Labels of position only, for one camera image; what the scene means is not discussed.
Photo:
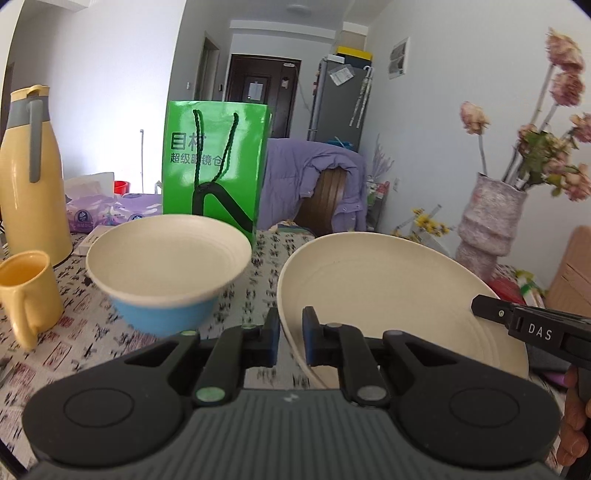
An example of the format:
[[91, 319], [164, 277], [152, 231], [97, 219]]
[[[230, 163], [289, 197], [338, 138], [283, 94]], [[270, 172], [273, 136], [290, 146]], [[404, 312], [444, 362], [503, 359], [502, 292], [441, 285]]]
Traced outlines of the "person's right hand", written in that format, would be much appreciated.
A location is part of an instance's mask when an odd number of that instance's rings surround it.
[[563, 467], [570, 467], [589, 449], [589, 439], [583, 428], [590, 418], [590, 403], [584, 403], [578, 396], [578, 369], [575, 366], [569, 368], [564, 382], [568, 391], [556, 458]]

